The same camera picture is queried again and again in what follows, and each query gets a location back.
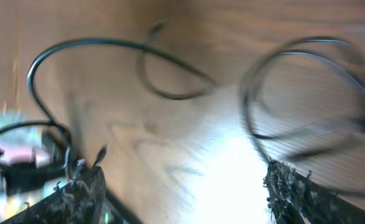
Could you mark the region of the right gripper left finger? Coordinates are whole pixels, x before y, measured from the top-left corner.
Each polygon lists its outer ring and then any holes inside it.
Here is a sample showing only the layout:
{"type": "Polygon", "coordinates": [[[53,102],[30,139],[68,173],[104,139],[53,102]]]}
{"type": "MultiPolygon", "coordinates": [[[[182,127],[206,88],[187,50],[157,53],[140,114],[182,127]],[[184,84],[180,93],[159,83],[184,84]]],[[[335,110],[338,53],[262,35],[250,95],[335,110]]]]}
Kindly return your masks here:
{"type": "Polygon", "coordinates": [[[98,224],[105,195],[104,172],[95,166],[1,224],[98,224]]]}

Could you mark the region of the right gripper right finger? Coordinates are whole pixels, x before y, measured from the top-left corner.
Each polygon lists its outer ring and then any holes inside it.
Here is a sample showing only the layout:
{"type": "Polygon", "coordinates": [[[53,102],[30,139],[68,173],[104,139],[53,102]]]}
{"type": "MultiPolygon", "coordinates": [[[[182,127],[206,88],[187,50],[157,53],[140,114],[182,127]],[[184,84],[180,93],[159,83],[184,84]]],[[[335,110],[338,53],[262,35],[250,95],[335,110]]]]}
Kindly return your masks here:
{"type": "Polygon", "coordinates": [[[365,210],[339,198],[342,192],[320,186],[275,160],[268,163],[264,186],[277,223],[365,223],[365,210]]]}

